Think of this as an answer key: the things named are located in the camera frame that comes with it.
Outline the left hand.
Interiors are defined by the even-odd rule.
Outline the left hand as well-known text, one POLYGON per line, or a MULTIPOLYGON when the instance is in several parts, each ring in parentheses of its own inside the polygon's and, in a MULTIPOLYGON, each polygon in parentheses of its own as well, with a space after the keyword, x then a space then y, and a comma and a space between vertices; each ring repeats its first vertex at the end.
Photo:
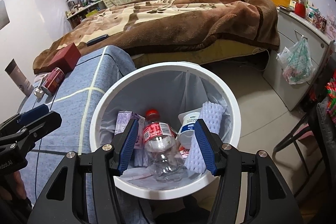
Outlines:
POLYGON ((13 198, 27 198, 25 184, 19 171, 1 178, 1 199, 11 201, 13 198))

